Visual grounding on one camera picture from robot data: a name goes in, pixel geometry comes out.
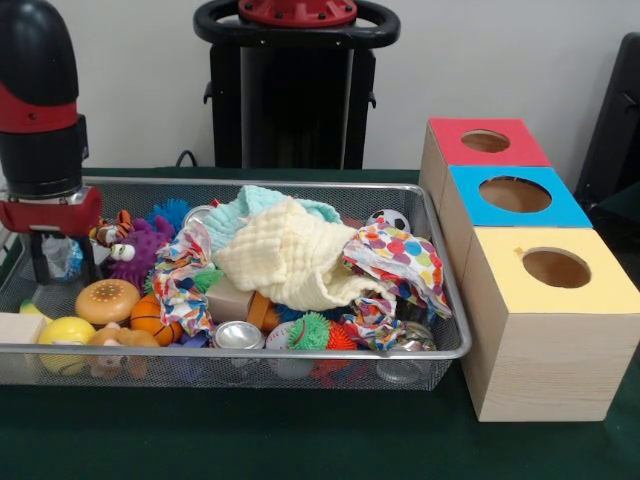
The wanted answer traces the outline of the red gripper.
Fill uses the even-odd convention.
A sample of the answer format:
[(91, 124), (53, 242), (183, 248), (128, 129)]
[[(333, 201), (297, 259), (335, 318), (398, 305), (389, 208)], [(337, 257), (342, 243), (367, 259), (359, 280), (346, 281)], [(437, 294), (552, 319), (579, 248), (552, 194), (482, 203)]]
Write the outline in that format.
[(34, 232), (59, 232), (67, 237), (78, 237), (83, 255), (81, 278), (84, 283), (102, 279), (102, 267), (97, 262), (99, 244), (86, 236), (102, 216), (102, 196), (93, 186), (83, 186), (66, 197), (45, 200), (1, 198), (1, 223), (14, 233), (30, 234), (30, 251), (36, 281), (40, 285), (50, 282), (47, 258), (43, 253), (43, 236)]

